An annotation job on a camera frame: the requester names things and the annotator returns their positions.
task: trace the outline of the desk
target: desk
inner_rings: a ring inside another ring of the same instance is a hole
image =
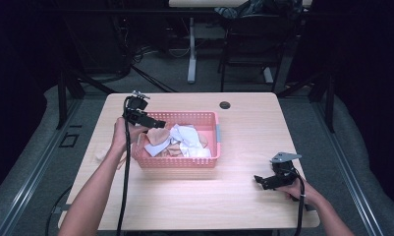
[[[169,7],[174,8],[215,8],[238,7],[248,0],[169,0]],[[304,7],[309,7],[312,0],[304,0]],[[195,49],[194,18],[190,19],[190,66],[188,69],[188,83],[196,81],[197,55]]]
[[[149,93],[150,111],[215,111],[221,155],[211,169],[141,169],[132,159],[124,230],[226,230],[296,228],[298,203],[264,191],[253,176],[273,175],[269,163],[279,151],[295,152],[274,93]],[[94,154],[111,142],[114,122],[128,94],[111,94],[84,155],[69,205],[98,167]],[[222,101],[231,104],[220,108]],[[303,175],[298,160],[294,165]],[[117,228],[124,169],[116,172],[99,230]],[[305,211],[304,227],[315,227],[315,210]]]

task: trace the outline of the pink plastic basket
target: pink plastic basket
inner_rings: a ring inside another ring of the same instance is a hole
[[[211,157],[152,157],[144,146],[149,144],[145,134],[141,134],[132,146],[132,158],[141,168],[213,168],[220,156],[218,117],[215,112],[148,112],[156,120],[166,121],[166,129],[178,125],[194,125],[197,131],[208,139]]]

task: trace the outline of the gray carpet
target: gray carpet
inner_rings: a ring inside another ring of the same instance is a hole
[[[169,54],[153,52],[144,55],[136,65],[154,78],[163,81],[169,87],[179,92],[208,92],[219,91],[219,74],[216,73],[219,50],[210,47],[209,41],[204,42],[197,55],[197,81],[193,85],[187,83],[188,55],[176,58]],[[282,89],[284,79],[279,81],[278,89]],[[133,89],[144,93],[161,92],[137,73],[131,72],[126,78],[106,84],[120,92],[131,92]],[[33,188],[35,191],[28,196],[26,204],[13,218],[15,223],[8,225],[7,232],[11,235],[44,235],[47,218],[55,201],[71,186],[84,152],[98,119],[105,94],[96,88],[83,84],[86,97],[83,100],[73,100],[68,95],[73,114],[67,126],[61,131],[55,131],[58,124],[57,89],[52,88],[45,96],[48,98],[48,108],[42,123],[30,140],[27,148],[10,172],[8,178],[0,187],[0,227],[10,222],[4,219],[10,215],[10,208],[16,202],[15,197],[25,185],[36,164],[45,155],[50,155],[50,161],[45,164],[40,180]],[[264,90],[270,91],[270,86],[255,87],[226,87],[226,91],[236,90]],[[340,216],[356,235],[371,235],[357,208],[352,193],[346,186],[345,179],[338,167],[337,153],[328,139],[326,128],[321,124],[320,104],[311,104],[306,99],[305,92],[295,96],[281,98],[280,104],[287,121],[296,150],[303,158],[301,164],[306,176],[319,192],[333,203]],[[384,235],[394,235],[394,203],[392,203],[380,189],[376,179],[368,170],[366,146],[354,121],[348,114],[343,103],[336,99],[334,114],[335,136],[339,142],[360,186],[368,200],[368,206],[380,225]],[[57,140],[56,147],[49,147],[49,143]],[[61,207],[66,196],[59,202]],[[49,235],[56,235],[57,221],[60,217],[59,208],[52,214]],[[228,232],[229,235],[262,235],[261,231]],[[281,230],[280,235],[293,235],[293,230]],[[114,235],[114,232],[99,232],[98,235]],[[313,229],[303,229],[302,235],[324,235],[322,225]]]

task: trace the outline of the laundry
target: laundry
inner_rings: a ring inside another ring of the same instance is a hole
[[[149,144],[144,148],[153,157],[211,157],[207,138],[192,125],[151,129],[146,136]]]

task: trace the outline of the chair backrest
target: chair backrest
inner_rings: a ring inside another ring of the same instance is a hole
[[[225,39],[229,47],[245,44],[245,52],[256,53],[280,46],[294,29],[294,21],[278,15],[247,15],[229,22]]]

